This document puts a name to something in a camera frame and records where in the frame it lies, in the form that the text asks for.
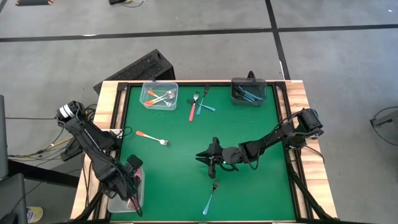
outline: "clear plastic container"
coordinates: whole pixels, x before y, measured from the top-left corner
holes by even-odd
[[[267,83],[260,78],[233,78],[231,100],[236,105],[261,106],[267,99]]]
[[[145,173],[144,169],[140,167],[141,174],[142,174],[142,182],[138,186],[138,198],[139,198],[139,205],[142,206],[144,205],[144,186],[145,186]],[[110,198],[108,200],[108,211],[113,212],[113,213],[118,213],[118,212],[136,212],[134,208],[131,208],[128,205],[128,201],[125,202],[123,201],[119,195],[116,195],[114,198]]]
[[[177,107],[178,85],[176,83],[149,82],[142,85],[139,101],[147,109],[175,110]]]

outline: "black floor stripe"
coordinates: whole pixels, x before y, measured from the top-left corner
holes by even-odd
[[[0,7],[4,6],[6,1],[7,0],[3,0]],[[276,29],[242,28],[242,29],[213,29],[213,30],[183,30],[183,31],[142,32],[142,33],[124,33],[124,34],[63,35],[63,36],[43,36],[43,37],[3,37],[0,38],[0,42],[95,40],[95,39],[117,39],[117,38],[134,38],[134,37],[173,37],[173,36],[185,36],[185,35],[211,35],[211,34],[257,34],[257,33],[268,33],[268,32],[277,33],[276,36],[274,35],[275,41],[280,42],[279,32],[315,32],[315,31],[334,31],[334,30],[373,30],[373,29],[398,29],[398,24],[331,26],[331,27],[287,27],[287,28],[276,28]],[[284,58],[282,48],[279,48],[278,51],[281,54],[280,56]]]
[[[10,38],[0,38],[0,42],[95,40],[95,39],[116,39],[116,38],[133,38],[133,37],[173,37],[173,36],[183,36],[183,35],[211,35],[211,34],[257,34],[264,32],[271,32],[271,28],[185,30],[185,31],[168,31],[168,32],[125,33],[125,34],[65,35],[65,36],[53,36],[53,37],[10,37]]]
[[[279,62],[282,67],[282,74],[284,76],[284,79],[290,80],[290,73],[289,73],[289,69],[287,68],[285,53],[284,53],[284,49],[282,47],[282,42],[280,41],[280,36],[279,36],[279,32],[278,32],[278,27],[276,25],[274,11],[272,10],[271,0],[266,0],[266,5],[267,5],[267,10],[268,10],[269,20],[271,22],[272,34],[274,35],[276,51],[278,53]]]
[[[325,27],[288,27],[288,28],[278,28],[278,31],[279,32],[315,32],[315,31],[371,30],[371,29],[398,29],[398,24],[325,26]]]
[[[6,2],[7,2],[7,0],[2,0],[0,2],[0,13],[1,13],[2,9],[4,8],[4,6],[6,5]]]

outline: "gray concrete floor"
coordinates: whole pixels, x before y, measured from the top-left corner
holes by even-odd
[[[8,0],[0,13],[0,38],[271,26],[263,0],[148,0],[134,9],[106,0],[56,0],[53,6],[32,7],[14,3]],[[398,23],[393,0],[278,0],[272,6],[278,27]],[[325,125],[320,144],[338,216],[395,223],[398,148],[379,139],[369,119],[398,100],[398,30],[280,37],[291,78],[304,80],[310,106]],[[0,43],[6,115],[48,118],[70,100],[96,103],[93,85],[153,49],[170,60],[178,79],[243,77],[249,70],[260,78],[282,78],[271,33]],[[59,131],[54,121],[7,120],[9,153],[36,152]],[[381,132],[397,139],[389,126]],[[81,163],[52,161],[42,167],[68,172]],[[35,183],[26,184],[29,190]],[[42,184],[28,196],[28,205],[44,207],[41,223],[65,221],[74,193]]]

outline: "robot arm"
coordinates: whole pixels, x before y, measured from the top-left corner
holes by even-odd
[[[117,135],[102,131],[87,121],[84,106],[76,101],[57,110],[56,118],[58,125],[73,135],[93,161],[95,176],[103,184],[105,195],[113,198],[118,194],[122,200],[129,200],[137,194],[141,179],[135,173],[142,161],[131,155],[126,165],[122,165],[104,153],[104,150],[119,150]]]
[[[297,118],[298,126],[293,126],[293,119]],[[323,134],[323,127],[318,119],[318,114],[313,109],[302,109],[286,118],[287,122],[279,123],[269,134],[256,141],[239,143],[239,147],[223,149],[218,138],[213,138],[209,148],[197,154],[196,160],[209,166],[208,175],[214,179],[216,165],[225,171],[239,171],[236,164],[245,163],[251,166],[251,162],[257,161],[265,150],[283,140],[288,140],[290,146],[301,149],[306,145],[305,138],[318,137]]]

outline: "green mat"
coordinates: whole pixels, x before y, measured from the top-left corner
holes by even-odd
[[[112,213],[112,221],[232,221],[294,220],[293,203],[281,144],[269,148],[260,158],[258,170],[238,164],[239,172],[217,167],[220,184],[207,216],[202,214],[210,197],[213,180],[208,167],[195,160],[213,137],[222,147],[263,137],[278,123],[272,87],[260,107],[233,105],[230,87],[211,86],[201,115],[188,121],[191,105],[186,101],[202,86],[180,86],[177,109],[148,110],[139,102],[141,87],[132,87],[126,126],[134,134],[124,137],[121,162],[135,154],[144,161],[145,189],[143,217],[136,213]],[[157,141],[135,135],[142,131],[169,140],[165,147]]]

